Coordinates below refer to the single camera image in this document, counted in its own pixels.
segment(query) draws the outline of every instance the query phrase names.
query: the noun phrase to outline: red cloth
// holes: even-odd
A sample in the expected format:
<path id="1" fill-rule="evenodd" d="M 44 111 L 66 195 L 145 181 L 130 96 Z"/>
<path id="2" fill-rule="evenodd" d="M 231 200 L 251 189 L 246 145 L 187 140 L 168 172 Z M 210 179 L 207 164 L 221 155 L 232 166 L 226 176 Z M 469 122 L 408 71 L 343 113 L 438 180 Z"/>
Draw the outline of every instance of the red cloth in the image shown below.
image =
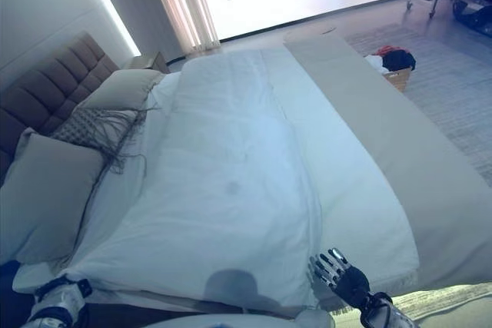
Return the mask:
<path id="1" fill-rule="evenodd" d="M 381 48 L 379 48 L 374 55 L 379 55 L 380 57 L 384 57 L 386 54 L 395 51 L 395 50 L 405 50 L 407 53 L 410 53 L 407 49 L 400 48 L 399 46 L 391 46 L 391 45 L 385 45 Z"/>

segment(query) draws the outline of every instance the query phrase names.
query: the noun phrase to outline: gray rug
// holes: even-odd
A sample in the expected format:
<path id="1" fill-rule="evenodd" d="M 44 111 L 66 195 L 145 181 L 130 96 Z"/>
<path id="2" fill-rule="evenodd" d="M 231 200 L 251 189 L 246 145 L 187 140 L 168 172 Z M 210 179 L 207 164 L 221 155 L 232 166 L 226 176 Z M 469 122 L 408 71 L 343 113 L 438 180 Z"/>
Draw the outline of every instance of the gray rug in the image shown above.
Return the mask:
<path id="1" fill-rule="evenodd" d="M 345 39 L 363 55 L 383 45 L 410 50 L 417 67 L 405 96 L 465 153 L 492 187 L 492 61 L 487 65 L 399 25 Z M 473 41 L 464 40 L 463 48 L 468 42 Z"/>

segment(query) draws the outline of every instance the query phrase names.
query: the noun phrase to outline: white wall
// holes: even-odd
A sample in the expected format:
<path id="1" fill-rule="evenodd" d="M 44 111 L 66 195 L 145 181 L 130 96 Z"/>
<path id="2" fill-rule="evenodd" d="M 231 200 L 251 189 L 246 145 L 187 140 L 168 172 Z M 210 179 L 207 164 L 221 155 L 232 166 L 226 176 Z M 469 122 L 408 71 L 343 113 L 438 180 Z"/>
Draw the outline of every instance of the white wall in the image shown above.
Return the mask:
<path id="1" fill-rule="evenodd" d="M 0 0 L 0 90 L 82 30 L 117 65 L 134 54 L 102 0 Z"/>

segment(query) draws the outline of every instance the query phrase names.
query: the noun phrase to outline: wall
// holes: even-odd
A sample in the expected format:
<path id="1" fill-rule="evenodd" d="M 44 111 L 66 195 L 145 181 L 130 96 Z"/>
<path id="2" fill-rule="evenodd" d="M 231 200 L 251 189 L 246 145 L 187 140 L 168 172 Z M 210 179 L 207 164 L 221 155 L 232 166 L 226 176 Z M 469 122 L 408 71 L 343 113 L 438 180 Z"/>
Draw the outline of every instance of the wall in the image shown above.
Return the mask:
<path id="1" fill-rule="evenodd" d="M 183 51 L 161 0 L 111 0 L 142 53 L 160 51 L 166 61 Z"/>
<path id="2" fill-rule="evenodd" d="M 0 90 L 81 30 L 116 64 L 135 53 L 103 0 L 0 0 Z"/>

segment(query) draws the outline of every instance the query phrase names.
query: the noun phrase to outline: upholstered headboard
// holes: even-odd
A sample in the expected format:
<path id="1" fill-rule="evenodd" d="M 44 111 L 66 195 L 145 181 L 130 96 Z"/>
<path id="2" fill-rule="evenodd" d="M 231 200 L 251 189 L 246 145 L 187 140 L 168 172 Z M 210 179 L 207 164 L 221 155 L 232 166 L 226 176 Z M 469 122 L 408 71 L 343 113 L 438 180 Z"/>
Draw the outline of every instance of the upholstered headboard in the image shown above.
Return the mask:
<path id="1" fill-rule="evenodd" d="M 118 69 L 87 32 L 82 32 L 0 94 L 0 185 L 21 133 L 53 132 Z"/>

